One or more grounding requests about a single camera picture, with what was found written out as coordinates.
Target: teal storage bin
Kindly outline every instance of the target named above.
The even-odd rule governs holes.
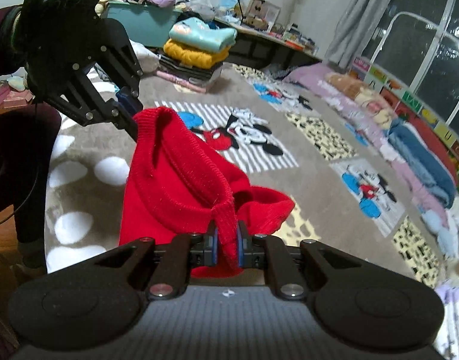
[[[180,13],[174,7],[159,8],[155,5],[109,1],[101,17],[119,21],[134,42],[146,47],[163,47]]]

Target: desk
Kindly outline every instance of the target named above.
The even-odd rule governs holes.
[[[218,19],[217,17],[214,18],[214,21],[217,21],[218,25],[221,24],[221,27],[231,27],[234,28],[236,31],[238,31],[238,37],[237,40],[245,40],[250,42],[250,48],[247,53],[241,53],[241,52],[234,52],[234,51],[229,51],[230,55],[234,56],[240,56],[248,59],[252,59],[254,61],[257,61],[260,66],[257,66],[257,68],[263,68],[265,66],[268,66],[273,59],[273,56],[276,54],[276,50],[283,46],[286,49],[288,49],[288,54],[286,54],[286,58],[284,60],[284,63],[282,64],[283,69],[287,69],[290,65],[290,62],[296,52],[303,53],[310,57],[310,59],[314,59],[315,63],[316,62],[321,62],[319,59],[317,59],[313,55],[313,50],[309,49],[298,49],[296,47],[293,47],[291,44],[286,43],[286,41],[282,39],[278,39],[268,33],[262,32],[262,31],[257,31],[254,28],[250,28],[247,26],[242,26],[238,24],[233,24],[233,23],[227,23],[221,19]],[[253,55],[254,49],[256,48],[257,44],[264,44],[267,47],[269,47],[266,57],[260,58],[260,57],[255,57]]]

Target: pink blanket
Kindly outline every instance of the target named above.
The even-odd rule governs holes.
[[[325,81],[326,74],[331,72],[332,70],[323,64],[313,64],[295,69],[283,81],[297,83],[307,88],[326,101],[357,130],[363,131],[373,146],[391,164],[400,180],[408,185],[413,194],[413,204],[423,212],[434,210],[441,219],[442,225],[448,228],[444,207],[422,185],[406,161],[395,152],[378,125],[353,100]]]

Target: gray curtain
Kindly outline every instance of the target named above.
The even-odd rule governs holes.
[[[346,69],[365,49],[390,1],[352,0],[334,30],[325,60]]]

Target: red sweater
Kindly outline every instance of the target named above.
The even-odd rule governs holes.
[[[218,265],[193,270],[198,277],[239,273],[236,223],[249,234],[272,234],[294,207],[286,195],[251,186],[248,177],[188,130],[166,107],[135,116],[138,141],[124,194],[120,245],[140,237],[169,243],[180,233],[218,228]]]

